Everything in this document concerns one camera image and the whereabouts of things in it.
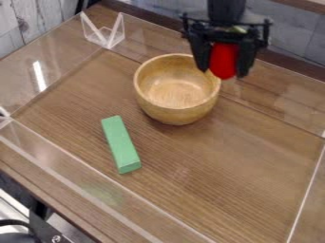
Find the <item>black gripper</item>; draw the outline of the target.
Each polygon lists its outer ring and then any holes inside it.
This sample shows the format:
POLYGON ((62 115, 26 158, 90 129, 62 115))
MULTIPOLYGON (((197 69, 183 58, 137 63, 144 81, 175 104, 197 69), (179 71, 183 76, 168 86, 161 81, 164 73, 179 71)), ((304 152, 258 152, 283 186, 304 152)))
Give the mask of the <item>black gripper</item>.
POLYGON ((212 21, 193 14, 180 15, 181 37, 187 39, 197 69, 209 68, 211 45, 234 44, 238 46, 236 76, 247 76, 255 61, 256 49, 268 46, 272 21, 267 17, 244 14, 238 21, 212 21))

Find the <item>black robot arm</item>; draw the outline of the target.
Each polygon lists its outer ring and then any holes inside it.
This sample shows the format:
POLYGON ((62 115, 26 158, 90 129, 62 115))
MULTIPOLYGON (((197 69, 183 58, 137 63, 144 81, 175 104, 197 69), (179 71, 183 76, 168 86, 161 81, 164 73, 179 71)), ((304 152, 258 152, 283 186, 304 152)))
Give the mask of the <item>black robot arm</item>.
POLYGON ((271 20, 246 8, 246 0, 207 0, 203 14, 183 12, 181 36, 197 69, 220 80, 248 75, 270 43, 271 20))

